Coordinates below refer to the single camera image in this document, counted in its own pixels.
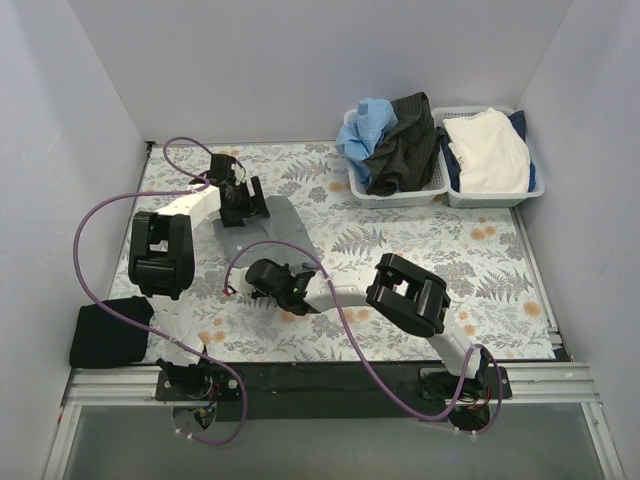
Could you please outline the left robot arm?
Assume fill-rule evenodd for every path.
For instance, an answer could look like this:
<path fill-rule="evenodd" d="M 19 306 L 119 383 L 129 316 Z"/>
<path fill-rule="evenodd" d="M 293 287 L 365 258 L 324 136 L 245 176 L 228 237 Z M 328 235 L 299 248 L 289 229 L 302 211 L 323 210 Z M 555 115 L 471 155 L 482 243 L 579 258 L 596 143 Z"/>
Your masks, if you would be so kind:
<path fill-rule="evenodd" d="M 134 215 L 128 264 L 130 281 L 148 298 L 160 331 L 169 336 L 162 360 L 186 367 L 178 387 L 193 400 L 205 398 L 213 386 L 211 373 L 195 365 L 204 344 L 188 312 L 186 291 L 196 268 L 193 232 L 215 214 L 223 233 L 270 216 L 259 178 L 247 179 L 236 158 L 213 154 L 204 178 L 207 186 L 196 183 L 168 205 Z"/>

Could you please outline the grey long sleeve shirt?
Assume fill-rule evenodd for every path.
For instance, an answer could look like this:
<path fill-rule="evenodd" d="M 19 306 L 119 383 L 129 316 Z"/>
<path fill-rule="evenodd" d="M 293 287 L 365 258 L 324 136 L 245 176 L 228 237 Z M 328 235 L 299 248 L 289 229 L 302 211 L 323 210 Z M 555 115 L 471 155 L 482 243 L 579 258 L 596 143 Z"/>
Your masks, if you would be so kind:
<path fill-rule="evenodd" d="M 215 235 L 228 260 L 249 244 L 276 240 L 303 248 L 318 258 L 307 229 L 297 210 L 285 196 L 269 196 L 266 204 L 269 217 L 255 216 L 240 227 L 224 227 L 221 219 L 213 221 Z M 261 244 L 251 248 L 235 263 L 236 268 L 249 268 L 258 260 L 269 259 L 278 265 L 287 264 L 293 274 L 317 271 L 316 264 L 305 254 L 280 244 Z"/>

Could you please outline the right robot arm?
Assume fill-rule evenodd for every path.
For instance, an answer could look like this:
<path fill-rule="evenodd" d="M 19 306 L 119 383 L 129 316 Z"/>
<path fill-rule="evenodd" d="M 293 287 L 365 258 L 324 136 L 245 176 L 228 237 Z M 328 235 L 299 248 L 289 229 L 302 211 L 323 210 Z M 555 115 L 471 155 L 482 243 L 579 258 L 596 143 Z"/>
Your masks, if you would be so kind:
<path fill-rule="evenodd" d="M 372 307 L 403 332 L 427 340 L 460 395 L 475 397 L 489 384 L 488 356 L 472 347 L 450 310 L 446 282 L 396 254 L 381 257 L 365 290 L 355 285 L 329 287 L 319 272 L 293 274 L 287 264 L 269 259 L 254 262 L 244 280 L 252 293 L 273 298 L 281 309 L 298 316 L 337 306 Z"/>

